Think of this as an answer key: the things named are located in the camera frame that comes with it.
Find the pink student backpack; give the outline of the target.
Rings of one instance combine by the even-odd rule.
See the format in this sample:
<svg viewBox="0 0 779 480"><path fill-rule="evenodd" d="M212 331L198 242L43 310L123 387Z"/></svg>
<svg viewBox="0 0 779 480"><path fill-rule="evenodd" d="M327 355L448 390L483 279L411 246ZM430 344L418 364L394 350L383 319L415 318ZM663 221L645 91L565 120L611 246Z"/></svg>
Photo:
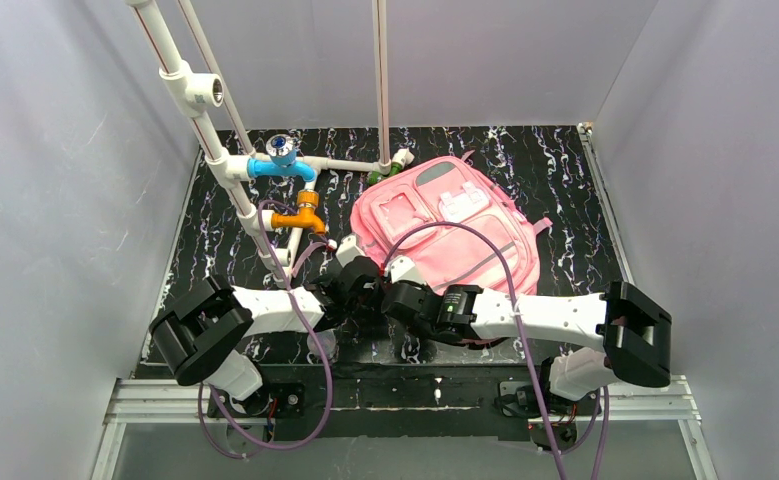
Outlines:
<svg viewBox="0 0 779 480"><path fill-rule="evenodd" d="M377 264L387 256L412 260L428 285L453 284L519 294L538 290L537 237L552 225L528 219L512 198L462 158L425 161L365 190L350 226Z"/></svg>

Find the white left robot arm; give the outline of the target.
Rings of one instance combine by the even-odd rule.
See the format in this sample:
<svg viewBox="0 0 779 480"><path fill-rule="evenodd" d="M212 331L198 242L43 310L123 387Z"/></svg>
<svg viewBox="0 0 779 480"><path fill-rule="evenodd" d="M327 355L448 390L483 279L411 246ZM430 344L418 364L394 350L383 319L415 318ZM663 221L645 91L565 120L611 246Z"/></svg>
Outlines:
<svg viewBox="0 0 779 480"><path fill-rule="evenodd" d="M373 260L357 256L291 292L212 275L155 317L149 333L179 385L207 383L242 401L263 386L256 364L237 351L243 338L336 329L376 296L379 273Z"/></svg>

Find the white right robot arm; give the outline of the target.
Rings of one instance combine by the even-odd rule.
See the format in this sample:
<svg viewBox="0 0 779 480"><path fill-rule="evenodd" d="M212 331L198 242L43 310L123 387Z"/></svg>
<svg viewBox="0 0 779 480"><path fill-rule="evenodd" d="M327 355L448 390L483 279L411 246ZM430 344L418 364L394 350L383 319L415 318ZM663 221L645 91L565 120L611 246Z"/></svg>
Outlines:
<svg viewBox="0 0 779 480"><path fill-rule="evenodd" d="M452 285L442 293L400 281L380 311L434 341L525 338L569 343L576 351L552 360L548 392L577 401L616 381L646 388L671 383L672 316L628 282L571 297L517 294Z"/></svg>

